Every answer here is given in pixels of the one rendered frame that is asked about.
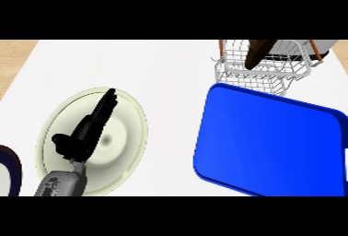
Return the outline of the blue plastic tray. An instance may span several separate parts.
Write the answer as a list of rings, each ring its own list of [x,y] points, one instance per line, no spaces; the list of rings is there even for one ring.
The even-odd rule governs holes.
[[[348,115],[228,84],[208,91],[194,169],[248,195],[348,196]]]

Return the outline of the cream round plate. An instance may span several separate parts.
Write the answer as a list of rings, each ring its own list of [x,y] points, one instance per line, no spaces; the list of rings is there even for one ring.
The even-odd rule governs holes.
[[[40,179],[52,171],[71,171],[73,164],[57,152],[55,134],[71,135],[79,122],[93,113],[110,89],[92,88],[74,95],[51,114],[36,147]],[[148,120],[135,97],[116,91],[119,104],[105,125],[93,156],[88,160],[88,186],[85,195],[107,195],[127,181],[141,162],[148,144]]]

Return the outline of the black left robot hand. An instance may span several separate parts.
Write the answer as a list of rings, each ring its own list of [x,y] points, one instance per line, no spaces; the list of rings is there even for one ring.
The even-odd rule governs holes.
[[[86,162],[93,156],[104,127],[113,117],[117,103],[116,89],[111,88],[101,98],[93,112],[82,119],[73,134],[55,134],[52,136],[57,152],[65,159]]]

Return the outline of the dark blue rimmed plate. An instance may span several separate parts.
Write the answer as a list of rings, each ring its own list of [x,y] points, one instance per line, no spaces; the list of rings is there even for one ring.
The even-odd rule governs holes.
[[[0,145],[0,196],[18,196],[23,186],[23,164],[14,150]]]

